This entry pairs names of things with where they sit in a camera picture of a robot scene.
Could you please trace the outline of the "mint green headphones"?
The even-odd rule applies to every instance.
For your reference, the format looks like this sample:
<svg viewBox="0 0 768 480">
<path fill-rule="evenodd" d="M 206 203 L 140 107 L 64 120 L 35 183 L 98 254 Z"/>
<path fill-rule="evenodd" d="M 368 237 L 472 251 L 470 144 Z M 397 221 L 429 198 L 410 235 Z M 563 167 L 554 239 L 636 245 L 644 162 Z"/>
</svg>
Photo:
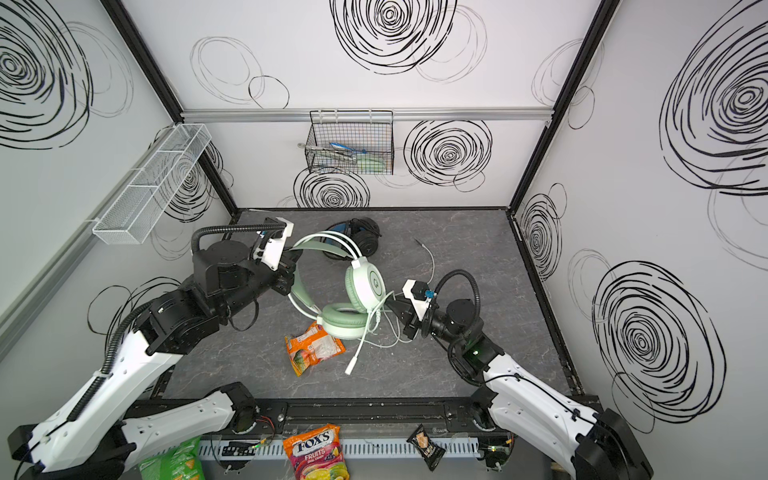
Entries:
<svg viewBox="0 0 768 480">
<path fill-rule="evenodd" d="M 359 344 L 345 369 L 350 375 L 360 356 L 367 334 L 378 322 L 388 297 L 379 269 L 363 254 L 354 240 L 341 232 L 323 230 L 309 234 L 289 248 L 291 252 L 320 251 L 340 257 L 348 262 L 344 275 L 344 288 L 348 300 L 328 304 L 321 308 L 309 295 L 299 271 L 288 298 L 302 315 L 315 320 L 336 339 L 358 340 Z"/>
</svg>

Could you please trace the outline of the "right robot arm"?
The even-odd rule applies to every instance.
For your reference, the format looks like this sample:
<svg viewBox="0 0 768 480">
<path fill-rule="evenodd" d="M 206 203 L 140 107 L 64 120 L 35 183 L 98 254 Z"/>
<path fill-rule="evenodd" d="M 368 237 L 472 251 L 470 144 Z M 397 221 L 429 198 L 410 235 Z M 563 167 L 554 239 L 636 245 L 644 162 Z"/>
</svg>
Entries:
<svg viewBox="0 0 768 480">
<path fill-rule="evenodd" d="M 476 279 L 456 269 L 436 286 L 409 280 L 386 299 L 407 338 L 443 342 L 449 365 L 473 395 L 476 423 L 522 438 L 573 479 L 650 479 L 650 460 L 616 411 L 595 410 L 525 370 L 483 331 Z"/>
</svg>

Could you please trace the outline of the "black gaming headphones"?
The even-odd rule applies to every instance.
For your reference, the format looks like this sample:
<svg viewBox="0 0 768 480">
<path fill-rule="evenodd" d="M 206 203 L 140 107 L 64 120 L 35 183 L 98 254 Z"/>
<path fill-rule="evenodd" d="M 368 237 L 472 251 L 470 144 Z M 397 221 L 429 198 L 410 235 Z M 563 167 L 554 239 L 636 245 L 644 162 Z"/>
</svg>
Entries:
<svg viewBox="0 0 768 480">
<path fill-rule="evenodd" d="M 328 231 L 348 236 L 366 257 L 373 256 L 379 250 L 382 237 L 379 225 L 369 217 L 357 217 L 330 225 Z"/>
</svg>

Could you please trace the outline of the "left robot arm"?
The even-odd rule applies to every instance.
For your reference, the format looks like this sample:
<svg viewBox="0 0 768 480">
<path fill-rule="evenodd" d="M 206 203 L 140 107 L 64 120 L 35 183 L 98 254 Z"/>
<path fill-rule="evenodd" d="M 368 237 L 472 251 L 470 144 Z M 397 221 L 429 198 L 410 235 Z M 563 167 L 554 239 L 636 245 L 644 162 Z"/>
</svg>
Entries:
<svg viewBox="0 0 768 480">
<path fill-rule="evenodd" d="M 118 323 L 101 368 L 67 403 L 9 435 L 15 478 L 118 479 L 188 439 L 225 429 L 249 432 L 260 416 L 240 382 L 145 417 L 126 414 L 149 386 L 260 295 L 289 293 L 299 258 L 285 248 L 293 227 L 277 217 L 195 231 L 192 275 Z"/>
</svg>

